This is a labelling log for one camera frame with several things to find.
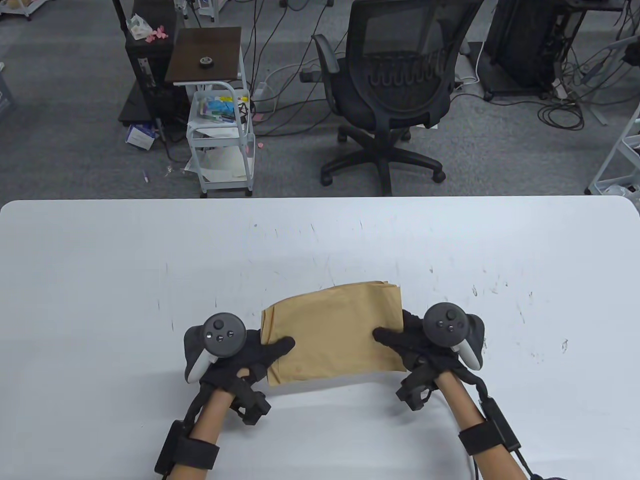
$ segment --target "forearm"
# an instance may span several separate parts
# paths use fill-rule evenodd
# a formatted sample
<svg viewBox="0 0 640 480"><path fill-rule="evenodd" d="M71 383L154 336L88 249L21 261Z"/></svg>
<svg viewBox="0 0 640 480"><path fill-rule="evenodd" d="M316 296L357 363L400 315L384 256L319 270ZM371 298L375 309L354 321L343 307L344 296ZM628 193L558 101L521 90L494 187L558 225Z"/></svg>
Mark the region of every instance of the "forearm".
<svg viewBox="0 0 640 480"><path fill-rule="evenodd" d="M204 406L198 421L193 426L191 438L202 440L210 444L216 444L225 416L231 406L234 396L224 390L216 390ZM208 470L200 470L198 468L186 467L184 465L175 465L170 480L205 480Z"/></svg>
<svg viewBox="0 0 640 480"><path fill-rule="evenodd" d="M436 384L449 404L461 430L478 425L485 418L460 380L451 372L444 372ZM526 480L527 477L503 445L476 455L475 460L484 480Z"/></svg>

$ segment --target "chair armrest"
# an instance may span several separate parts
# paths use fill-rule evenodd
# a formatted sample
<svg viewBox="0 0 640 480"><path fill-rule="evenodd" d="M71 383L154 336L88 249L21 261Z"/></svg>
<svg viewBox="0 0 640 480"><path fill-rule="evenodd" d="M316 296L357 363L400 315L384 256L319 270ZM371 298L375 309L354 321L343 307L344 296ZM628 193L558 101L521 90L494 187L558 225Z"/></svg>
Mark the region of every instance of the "chair armrest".
<svg viewBox="0 0 640 480"><path fill-rule="evenodd" d="M311 38L316 42L316 48L318 50L318 59L320 60L320 70L322 72L322 83L324 84L326 101L329 103L329 108L333 113L341 115L338 105L335 104L333 90L331 88L331 75L335 75L340 72L338 59L335 57L335 53L324 35L314 35Z"/></svg>
<svg viewBox="0 0 640 480"><path fill-rule="evenodd" d="M338 66L338 59L335 57L335 53L329 45L324 35L314 35L311 38L316 42L316 48L318 50L318 57L320 59L320 65L327 73L334 75L340 72Z"/></svg>

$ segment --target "chair base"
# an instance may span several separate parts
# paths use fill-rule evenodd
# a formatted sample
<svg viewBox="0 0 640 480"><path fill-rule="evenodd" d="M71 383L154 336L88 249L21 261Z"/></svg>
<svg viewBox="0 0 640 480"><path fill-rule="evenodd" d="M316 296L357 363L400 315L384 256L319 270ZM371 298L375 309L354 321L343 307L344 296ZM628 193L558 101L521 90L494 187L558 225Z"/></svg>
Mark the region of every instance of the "chair base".
<svg viewBox="0 0 640 480"><path fill-rule="evenodd" d="M442 183L447 178L442 171L442 163L425 155L409 152L394 146L398 140L410 140L409 129L394 130L385 138L379 138L372 137L350 125L338 127L338 141L344 142L347 137L353 138L363 150L352 152L323 165L320 173L320 183L324 186L329 186L333 183L334 172L363 163L373 163L378 168L383 196L392 196L391 172L389 171L389 163L391 162L421 166L433 170L432 179L436 183Z"/></svg>

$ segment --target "office chair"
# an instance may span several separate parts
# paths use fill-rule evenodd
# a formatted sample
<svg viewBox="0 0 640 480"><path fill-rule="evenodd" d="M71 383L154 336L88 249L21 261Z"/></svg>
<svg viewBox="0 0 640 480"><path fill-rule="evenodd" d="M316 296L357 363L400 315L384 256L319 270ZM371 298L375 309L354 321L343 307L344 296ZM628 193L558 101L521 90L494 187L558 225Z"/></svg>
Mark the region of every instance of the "office chair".
<svg viewBox="0 0 640 480"><path fill-rule="evenodd" d="M338 128L338 141L350 137L363 148L325 164L322 185L363 163L378 167L385 196L392 194L389 162L429 168L436 183L445 180L440 162L394 145L410 140L409 127L431 128L449 111L456 58L482 2L355 0L340 59L323 35L313 36L329 106L351 124Z"/></svg>

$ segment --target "hand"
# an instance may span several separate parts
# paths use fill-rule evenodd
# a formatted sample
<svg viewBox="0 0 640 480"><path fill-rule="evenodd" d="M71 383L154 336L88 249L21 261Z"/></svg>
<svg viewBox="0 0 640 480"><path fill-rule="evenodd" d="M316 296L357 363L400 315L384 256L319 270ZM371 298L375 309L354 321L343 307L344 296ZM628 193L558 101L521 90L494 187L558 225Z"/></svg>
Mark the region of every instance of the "hand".
<svg viewBox="0 0 640 480"><path fill-rule="evenodd" d="M220 358L215 364L211 364L200 382L210 383L217 387L225 388L235 378L243 379L253 385L267 375L267 369L281 356L288 354L296 345L291 337L284 337L275 343L262 345L260 343L260 330L247 330L246 341L242 350L229 358ZM248 374L240 372L248 369Z"/></svg>
<svg viewBox="0 0 640 480"><path fill-rule="evenodd" d="M406 310L402 311L402 317L403 331L396 332L379 327L373 331L373 338L400 355L407 370L413 371L425 363L428 363L437 375L464 368L458 360L458 354L451 348L436 346L427 339L420 317Z"/></svg>

